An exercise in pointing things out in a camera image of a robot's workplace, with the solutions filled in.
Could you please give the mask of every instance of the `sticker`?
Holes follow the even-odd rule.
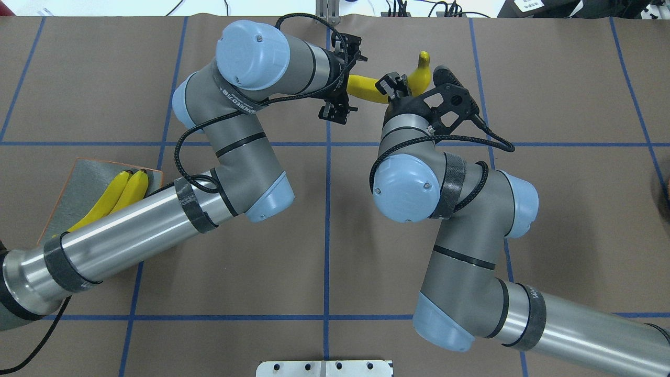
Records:
[[[514,4],[516,4],[522,12],[530,12],[533,9],[542,8],[544,6],[542,0],[514,0]]]

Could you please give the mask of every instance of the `metal bracket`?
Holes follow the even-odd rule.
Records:
[[[256,377],[393,377],[393,362],[386,360],[340,360],[263,362]]]
[[[340,0],[316,0],[317,17],[321,17],[331,25],[340,23]]]

